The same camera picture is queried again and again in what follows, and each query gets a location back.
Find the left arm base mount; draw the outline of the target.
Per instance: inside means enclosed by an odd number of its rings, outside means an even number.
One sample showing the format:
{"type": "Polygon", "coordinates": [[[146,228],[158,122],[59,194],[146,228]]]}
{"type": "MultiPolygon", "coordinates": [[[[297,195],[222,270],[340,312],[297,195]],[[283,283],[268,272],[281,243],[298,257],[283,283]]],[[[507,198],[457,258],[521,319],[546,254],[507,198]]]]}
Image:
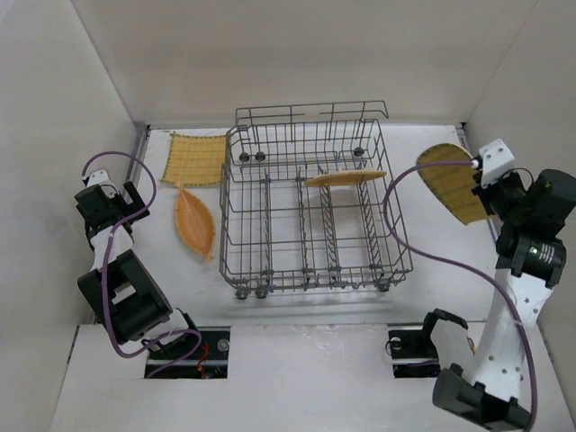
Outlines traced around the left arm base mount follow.
{"type": "Polygon", "coordinates": [[[195,335],[182,335],[148,354],[146,379],[226,379],[229,371],[230,327],[198,328],[195,335]]]}

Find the orange rounded woven plate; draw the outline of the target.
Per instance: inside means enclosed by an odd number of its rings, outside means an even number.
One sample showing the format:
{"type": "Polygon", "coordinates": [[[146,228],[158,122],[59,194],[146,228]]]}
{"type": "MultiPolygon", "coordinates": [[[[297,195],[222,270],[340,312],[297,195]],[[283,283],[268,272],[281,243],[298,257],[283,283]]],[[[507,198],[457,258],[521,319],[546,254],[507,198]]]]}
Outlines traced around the orange rounded woven plate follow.
{"type": "Polygon", "coordinates": [[[337,171],[330,174],[317,175],[312,179],[306,180],[305,184],[307,187],[357,185],[384,178],[386,175],[386,171],[376,169],[337,171]]]}

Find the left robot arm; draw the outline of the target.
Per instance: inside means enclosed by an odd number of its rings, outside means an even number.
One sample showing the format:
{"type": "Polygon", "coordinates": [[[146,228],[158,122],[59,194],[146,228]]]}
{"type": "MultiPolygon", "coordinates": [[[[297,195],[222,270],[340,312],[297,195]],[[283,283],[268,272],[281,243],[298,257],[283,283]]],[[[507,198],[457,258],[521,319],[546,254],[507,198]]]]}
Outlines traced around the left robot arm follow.
{"type": "Polygon", "coordinates": [[[149,216],[150,204],[132,182],[123,185],[129,201],[108,178],[84,183],[75,195],[76,209],[94,263],[77,286],[112,348],[126,359],[146,351],[174,361],[191,356],[203,342],[202,333],[187,313],[173,316],[167,297],[133,250],[132,225],[149,216]]]}

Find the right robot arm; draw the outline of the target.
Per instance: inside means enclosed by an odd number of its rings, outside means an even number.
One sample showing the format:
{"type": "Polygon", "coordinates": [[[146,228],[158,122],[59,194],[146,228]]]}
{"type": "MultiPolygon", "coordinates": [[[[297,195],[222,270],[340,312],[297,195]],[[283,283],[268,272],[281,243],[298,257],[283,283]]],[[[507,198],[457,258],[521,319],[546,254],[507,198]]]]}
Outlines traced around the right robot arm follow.
{"type": "Polygon", "coordinates": [[[524,187],[519,174],[508,171],[494,184],[476,185],[472,194],[502,222],[494,276],[499,287],[474,353],[466,345],[468,327],[462,318],[440,309],[425,317],[423,333],[435,346],[441,367],[432,400],[488,431],[528,431],[534,411],[519,403],[522,371],[536,371],[525,350],[527,330],[536,324],[566,265],[558,235],[575,207],[575,179],[546,169],[524,187]]]}

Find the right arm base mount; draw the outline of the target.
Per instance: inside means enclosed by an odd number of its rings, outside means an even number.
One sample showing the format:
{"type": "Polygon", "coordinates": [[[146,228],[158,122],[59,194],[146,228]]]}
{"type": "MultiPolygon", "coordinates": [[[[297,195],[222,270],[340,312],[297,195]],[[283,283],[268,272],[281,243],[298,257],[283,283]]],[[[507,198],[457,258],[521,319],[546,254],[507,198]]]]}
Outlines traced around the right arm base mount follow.
{"type": "Polygon", "coordinates": [[[389,326],[387,338],[384,352],[395,379],[432,379],[440,374],[437,350],[421,325],[389,326]]]}

